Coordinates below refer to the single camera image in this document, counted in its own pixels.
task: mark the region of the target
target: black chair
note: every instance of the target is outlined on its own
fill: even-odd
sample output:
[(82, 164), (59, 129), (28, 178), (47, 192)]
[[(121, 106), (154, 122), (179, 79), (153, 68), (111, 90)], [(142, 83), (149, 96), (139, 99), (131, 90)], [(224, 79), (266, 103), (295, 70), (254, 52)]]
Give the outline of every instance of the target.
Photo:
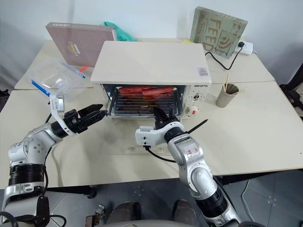
[(303, 104), (300, 101), (300, 95), (293, 90), (301, 83), (303, 83), (303, 63), (294, 75), (294, 77), (291, 79), (291, 81), (288, 84), (281, 84), (280, 88), (282, 89), (290, 103), (293, 105), (293, 107), (299, 107), (303, 111)]

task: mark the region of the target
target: table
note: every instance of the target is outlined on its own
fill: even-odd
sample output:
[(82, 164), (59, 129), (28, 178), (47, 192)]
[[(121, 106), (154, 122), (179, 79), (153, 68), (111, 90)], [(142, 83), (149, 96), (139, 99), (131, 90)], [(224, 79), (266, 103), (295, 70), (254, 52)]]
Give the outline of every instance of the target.
[[(140, 40), (145, 42), (178, 42), (178, 43), (183, 41), (182, 39), (172, 39), (172, 38), (167, 38), (167, 39), (145, 38)], [(216, 56), (216, 58), (220, 62), (222, 62), (222, 64), (229, 67), (234, 56), (235, 54), (233, 54), (232, 57), (230, 57), (230, 59), (225, 59), (220, 56)], [(59, 58), (61, 60), (64, 60), (58, 48), (56, 47), (55, 43), (52, 40), (47, 40), (43, 45), (42, 49), (40, 50), (40, 52), (38, 53), (38, 55), (35, 57), (30, 67), (28, 68), (25, 75), (15, 85), (15, 89), (17, 90), (36, 89), (30, 83), (29, 80), (30, 75), (28, 72), (32, 67), (51, 58)], [(210, 55), (207, 55), (206, 59), (208, 63), (208, 68), (211, 72), (212, 83), (213, 84), (223, 83), (226, 80), (227, 71), (223, 69)], [(74, 66), (74, 67), (78, 70), (82, 68), (81, 66)], [(88, 77), (90, 77), (93, 70), (94, 68), (89, 67), (85, 71), (83, 71), (83, 73), (86, 74)], [(231, 70), (229, 70), (229, 72), (232, 75), (230, 80), (231, 83), (275, 81), (273, 76), (267, 71), (263, 63), (254, 53), (250, 56), (239, 54), (237, 60), (235, 61), (233, 67), (231, 68)]]
[[(242, 91), (226, 108), (219, 108), (214, 102), (222, 85), (213, 84), (199, 115), (183, 121), (190, 129), (209, 119), (192, 136), (201, 143), (213, 174), (302, 168), (303, 124), (276, 82), (236, 85)], [(86, 89), (66, 103), (66, 111), (104, 102), (100, 92), (97, 87)], [(47, 102), (38, 90), (17, 90), (0, 113), (0, 188), (9, 178), (8, 149), (43, 124), (50, 111)], [(106, 118), (80, 135), (64, 138), (46, 162), (49, 187), (178, 177), (177, 164), (140, 152), (126, 155), (128, 148), (136, 147), (134, 132), (139, 125), (154, 122)]]

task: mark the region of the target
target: electrical outlet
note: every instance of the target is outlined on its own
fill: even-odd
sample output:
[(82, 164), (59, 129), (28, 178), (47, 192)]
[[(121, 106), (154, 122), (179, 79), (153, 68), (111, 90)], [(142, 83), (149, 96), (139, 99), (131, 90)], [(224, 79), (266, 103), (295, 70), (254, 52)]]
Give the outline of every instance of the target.
[[(252, 51), (253, 51), (253, 45), (252, 45), (252, 43), (241, 41), (241, 40), (239, 42), (244, 42), (245, 43), (244, 46), (243, 46), (243, 48), (242, 48), (242, 51), (240, 53), (244, 54), (244, 55), (251, 55)], [(237, 47), (235, 48), (234, 52), (237, 53), (237, 52), (239, 52), (240, 49), (241, 48), (238, 47), (238, 45), (237, 45)]]

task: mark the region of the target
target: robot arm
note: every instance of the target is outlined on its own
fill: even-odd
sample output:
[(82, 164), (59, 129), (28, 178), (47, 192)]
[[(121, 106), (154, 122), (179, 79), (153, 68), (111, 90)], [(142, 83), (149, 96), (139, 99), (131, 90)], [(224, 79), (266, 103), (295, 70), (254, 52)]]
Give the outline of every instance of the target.
[(140, 126), (135, 133), (136, 142), (143, 146), (156, 146), (166, 142), (168, 149), (179, 166), (179, 177), (185, 184), (206, 221), (213, 226), (225, 225), (231, 220), (241, 220), (213, 180), (213, 175), (205, 162), (199, 143), (187, 132), (176, 117), (169, 117), (159, 108), (154, 108), (155, 130)]
[[(107, 111), (100, 110), (102, 106), (91, 105), (78, 112), (71, 110), (65, 113), (62, 121), (72, 133), (81, 133), (106, 116)], [(48, 224), (48, 199), (44, 196), (45, 158), (52, 146), (69, 135), (61, 125), (59, 122), (45, 123), (30, 131), (21, 142), (9, 149), (10, 178), (4, 190), (1, 210), (17, 219), (22, 216), (25, 218), (25, 214), (35, 217), (37, 226)]]

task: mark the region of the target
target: teal bag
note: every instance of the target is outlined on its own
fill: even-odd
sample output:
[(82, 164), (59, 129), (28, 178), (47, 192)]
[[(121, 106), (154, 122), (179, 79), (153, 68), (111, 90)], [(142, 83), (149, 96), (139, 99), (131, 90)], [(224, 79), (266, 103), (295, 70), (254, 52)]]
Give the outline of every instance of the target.
[(118, 41), (130, 41), (130, 42), (136, 42), (137, 41), (136, 39), (132, 38), (132, 36), (130, 34), (128, 34), (127, 32), (123, 31), (121, 28), (119, 28), (114, 23), (111, 23), (111, 22), (108, 22), (108, 21), (104, 21), (104, 25), (115, 28)]

